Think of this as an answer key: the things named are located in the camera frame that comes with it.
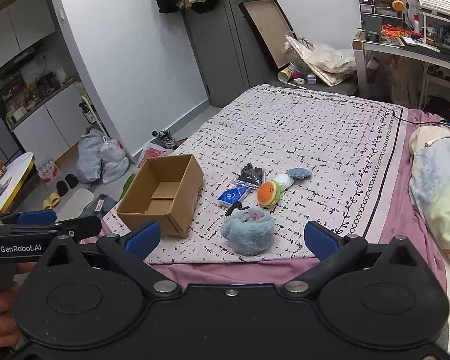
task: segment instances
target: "metal bolt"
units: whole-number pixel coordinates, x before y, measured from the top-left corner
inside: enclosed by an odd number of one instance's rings
[[[292,280],[285,284],[285,288],[289,292],[299,294],[300,292],[305,292],[308,290],[308,283],[301,280]]]
[[[227,296],[237,296],[239,294],[239,290],[230,288],[225,291],[225,295]]]
[[[179,285],[171,280],[160,280],[154,284],[155,291],[157,292],[172,292],[175,291]]]

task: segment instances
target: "white table with yellow edge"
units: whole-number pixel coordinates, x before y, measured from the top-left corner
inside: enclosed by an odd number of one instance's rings
[[[33,166],[34,155],[31,151],[22,154],[8,165],[7,171],[0,179],[0,185],[10,180],[7,188],[0,195],[0,214],[8,211]]]

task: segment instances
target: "white bottle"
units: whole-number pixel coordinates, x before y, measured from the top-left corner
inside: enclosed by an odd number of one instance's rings
[[[416,32],[417,34],[420,34],[420,22],[419,22],[419,15],[414,15],[413,16],[413,31]]]

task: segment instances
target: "white patterned bedspread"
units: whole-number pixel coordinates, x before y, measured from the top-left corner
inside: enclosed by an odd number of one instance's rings
[[[356,97],[251,88],[205,123],[175,151],[193,153],[204,172],[190,234],[162,238],[149,263],[252,262],[311,257],[303,229],[316,220],[337,234],[355,232],[378,242],[404,146],[407,110]],[[216,199],[242,166],[263,167],[267,178],[294,167],[312,171],[271,211],[274,244],[257,256],[235,254],[220,235],[226,210]],[[244,205],[256,206],[256,193]],[[111,211],[112,231],[126,228]]]

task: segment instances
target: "open cardboard box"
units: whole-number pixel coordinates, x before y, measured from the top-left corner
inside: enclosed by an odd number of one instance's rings
[[[131,231],[157,221],[162,236],[185,238],[202,181],[192,154],[148,158],[116,212]]]

